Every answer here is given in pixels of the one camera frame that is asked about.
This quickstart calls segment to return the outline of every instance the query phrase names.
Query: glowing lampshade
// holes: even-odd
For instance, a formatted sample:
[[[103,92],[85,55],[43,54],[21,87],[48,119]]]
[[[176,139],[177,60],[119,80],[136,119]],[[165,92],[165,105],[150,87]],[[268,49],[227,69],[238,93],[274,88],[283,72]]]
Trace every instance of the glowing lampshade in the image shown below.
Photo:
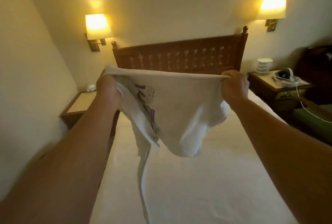
[[[103,13],[86,15],[85,24],[88,40],[98,40],[113,37],[110,25]]]
[[[286,17],[287,0],[263,0],[257,20],[273,20]]]

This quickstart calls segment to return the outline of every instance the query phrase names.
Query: charging cable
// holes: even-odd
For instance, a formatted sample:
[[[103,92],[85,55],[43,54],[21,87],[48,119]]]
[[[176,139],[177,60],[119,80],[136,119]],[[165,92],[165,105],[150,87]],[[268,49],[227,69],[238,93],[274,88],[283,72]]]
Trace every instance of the charging cable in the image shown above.
[[[282,78],[282,77],[277,77],[277,79],[284,79],[284,80],[287,80],[287,81],[289,81],[289,82],[292,82],[290,79],[285,79],[285,78]],[[298,93],[297,85],[295,85],[295,88],[296,88],[297,96],[300,97],[300,94]],[[314,117],[317,117],[318,119],[320,119],[320,120],[322,120],[322,121],[324,121],[324,122],[326,122],[326,123],[332,123],[332,122],[330,122],[330,121],[326,121],[326,120],[324,120],[324,119],[322,119],[322,118],[316,116],[315,114],[311,113],[309,110],[307,110],[307,109],[305,108],[305,106],[303,105],[303,103],[302,103],[301,101],[300,101],[300,103],[301,103],[303,109],[305,109],[305,111],[307,111],[308,113],[310,113],[310,114],[313,115]]]

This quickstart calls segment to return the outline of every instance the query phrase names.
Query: bed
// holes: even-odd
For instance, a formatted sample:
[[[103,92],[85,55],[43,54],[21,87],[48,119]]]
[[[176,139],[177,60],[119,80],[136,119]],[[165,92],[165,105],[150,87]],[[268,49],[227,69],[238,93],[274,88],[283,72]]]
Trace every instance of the bed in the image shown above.
[[[240,35],[123,49],[112,45],[121,68],[221,74],[239,70],[247,36],[244,27]],[[249,98],[278,117],[251,91]],[[122,113],[115,132],[90,223],[144,224],[137,146]],[[297,223],[230,108],[226,121],[205,136],[198,156],[177,157],[162,142],[150,155],[145,193],[151,223]]]

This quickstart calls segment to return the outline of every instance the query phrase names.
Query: cream wall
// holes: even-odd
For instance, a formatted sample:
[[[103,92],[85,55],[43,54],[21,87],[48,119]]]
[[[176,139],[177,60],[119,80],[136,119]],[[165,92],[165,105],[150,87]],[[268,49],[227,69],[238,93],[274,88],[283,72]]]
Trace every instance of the cream wall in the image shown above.
[[[66,131],[76,84],[32,0],[0,0],[0,201],[37,152]]]
[[[292,67],[299,48],[332,36],[332,0],[288,0],[287,18],[275,32],[254,21],[257,0],[34,0],[79,88],[94,83],[105,63],[113,63],[111,39],[101,52],[89,51],[84,15],[106,12],[121,47],[233,34],[249,25],[241,71],[257,58]]]

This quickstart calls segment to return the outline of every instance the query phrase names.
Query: nightstand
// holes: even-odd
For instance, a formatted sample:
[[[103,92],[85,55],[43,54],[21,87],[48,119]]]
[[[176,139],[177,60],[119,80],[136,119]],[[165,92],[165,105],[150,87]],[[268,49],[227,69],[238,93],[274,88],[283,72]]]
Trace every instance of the nightstand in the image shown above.
[[[97,92],[80,92],[74,96],[73,100],[69,105],[63,110],[60,117],[66,124],[68,129],[71,129],[89,108],[92,101],[95,99]],[[118,110],[113,118],[112,131],[110,136],[115,136],[115,128],[117,125],[118,117],[120,111]]]
[[[257,75],[255,72],[250,72],[248,75],[249,88],[275,112],[292,111],[297,104],[296,88],[282,87],[273,79],[272,73],[274,72],[276,71],[270,71],[268,75]],[[302,81],[302,85],[297,87],[299,95],[304,96],[311,87],[313,87],[312,84]]]

